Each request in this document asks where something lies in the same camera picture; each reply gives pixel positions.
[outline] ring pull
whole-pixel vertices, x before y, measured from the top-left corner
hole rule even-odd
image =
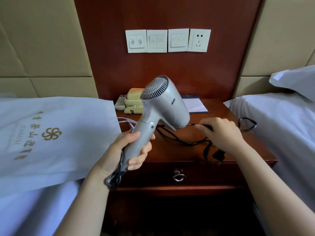
[[[180,171],[177,168],[174,170],[173,179],[175,181],[182,182],[186,178],[186,176],[184,174],[182,174],[181,172],[183,172],[182,169]]]

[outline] hand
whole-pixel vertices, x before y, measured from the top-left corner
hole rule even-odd
[[[212,126],[213,131],[202,124]],[[247,145],[235,123],[226,118],[204,118],[195,127],[202,131],[217,148],[231,155],[234,155],[240,147]]]
[[[120,134],[116,140],[109,146],[107,151],[96,163],[99,166],[103,173],[106,175],[112,174],[119,163],[121,150],[127,146],[128,143],[132,143],[140,137],[140,132],[130,133],[129,131],[123,132]],[[131,158],[129,160],[128,170],[136,170],[142,166],[142,163],[146,159],[148,152],[151,151],[152,145],[151,142],[148,142],[146,146],[141,150],[139,156]]]

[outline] beige upholstered panel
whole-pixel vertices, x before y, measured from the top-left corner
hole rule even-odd
[[[93,77],[31,78],[39,97],[98,98]]]
[[[304,67],[315,47],[314,26],[315,0],[265,0],[241,75]]]
[[[241,76],[232,98],[249,94],[288,92],[288,89],[273,86],[269,79],[270,76]]]
[[[310,58],[307,62],[307,66],[314,65],[314,64],[315,64],[315,49],[314,49],[312,55],[310,56]]]
[[[73,0],[0,0],[0,76],[92,76]]]
[[[13,93],[18,98],[37,98],[30,78],[0,78],[0,93]]]

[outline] remote control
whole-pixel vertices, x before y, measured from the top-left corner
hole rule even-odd
[[[117,102],[115,103],[115,109],[116,110],[124,110],[126,108],[125,105],[125,98],[127,95],[120,95]]]

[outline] metal drawer knob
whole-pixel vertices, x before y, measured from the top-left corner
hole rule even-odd
[[[174,176],[173,176],[173,179],[177,182],[181,182],[183,181],[186,176],[184,174],[182,174],[181,172],[183,172],[183,170],[178,170],[178,169],[175,169],[174,170]]]

